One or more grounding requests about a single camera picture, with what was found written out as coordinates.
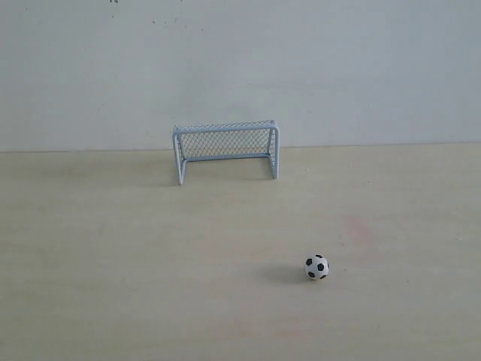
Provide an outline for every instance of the metal frame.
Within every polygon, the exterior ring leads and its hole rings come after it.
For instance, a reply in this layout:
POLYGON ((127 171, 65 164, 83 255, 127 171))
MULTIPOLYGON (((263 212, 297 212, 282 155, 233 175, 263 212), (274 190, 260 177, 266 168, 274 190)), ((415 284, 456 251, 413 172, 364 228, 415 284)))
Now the metal frame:
POLYGON ((186 176, 187 162, 200 162, 205 160, 219 160, 219 159, 246 159, 246 158, 268 158, 271 164, 272 177, 277 179, 279 177, 279 151, 280 151, 280 135, 279 126, 275 120, 266 120, 263 122, 251 123, 231 123, 231 124, 216 124, 209 126, 175 126, 172 131, 172 144, 174 146, 175 164, 177 167, 177 176, 179 185, 182 185, 186 176), (186 156, 184 153, 182 135, 185 134, 201 134, 212 132, 235 132, 235 131, 256 131, 256 130, 270 130, 268 136, 268 143, 266 144, 265 153, 251 153, 251 154, 217 154, 211 156, 186 156), (273 133, 274 137, 274 154, 271 154, 271 139, 273 133))

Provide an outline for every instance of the miniature soccer goal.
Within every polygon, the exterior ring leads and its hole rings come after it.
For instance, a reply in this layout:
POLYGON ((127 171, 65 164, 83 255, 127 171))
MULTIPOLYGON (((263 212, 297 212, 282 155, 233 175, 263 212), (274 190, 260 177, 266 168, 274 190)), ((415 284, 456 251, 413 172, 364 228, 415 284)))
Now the miniature soccer goal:
POLYGON ((209 126, 175 126, 175 163, 182 185, 187 162, 267 158, 272 177, 279 177, 279 127, 274 120, 209 126))

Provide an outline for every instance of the soccer ball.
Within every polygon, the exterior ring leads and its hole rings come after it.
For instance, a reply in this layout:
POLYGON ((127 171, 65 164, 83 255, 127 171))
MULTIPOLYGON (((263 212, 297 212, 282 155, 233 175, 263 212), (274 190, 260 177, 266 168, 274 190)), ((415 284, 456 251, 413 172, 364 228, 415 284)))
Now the soccer ball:
POLYGON ((320 254, 315 254, 306 259, 304 271, 311 280, 322 280, 329 274, 329 262, 320 254))

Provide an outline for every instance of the soccer goal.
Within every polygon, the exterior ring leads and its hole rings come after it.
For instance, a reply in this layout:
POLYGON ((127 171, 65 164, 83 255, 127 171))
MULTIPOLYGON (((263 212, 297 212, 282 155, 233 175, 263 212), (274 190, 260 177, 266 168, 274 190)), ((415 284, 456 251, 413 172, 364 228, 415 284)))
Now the soccer goal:
POLYGON ((272 177, 279 177, 279 126, 274 120, 209 126, 175 126, 175 163, 182 185, 187 162, 267 158, 272 177))

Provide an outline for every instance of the light wooden floor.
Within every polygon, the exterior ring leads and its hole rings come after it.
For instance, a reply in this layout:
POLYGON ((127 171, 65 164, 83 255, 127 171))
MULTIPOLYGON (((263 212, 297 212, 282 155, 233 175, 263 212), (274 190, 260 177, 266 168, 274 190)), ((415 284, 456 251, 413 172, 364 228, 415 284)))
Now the light wooden floor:
POLYGON ((281 156, 0 155, 0 359, 478 360, 481 144, 281 156))

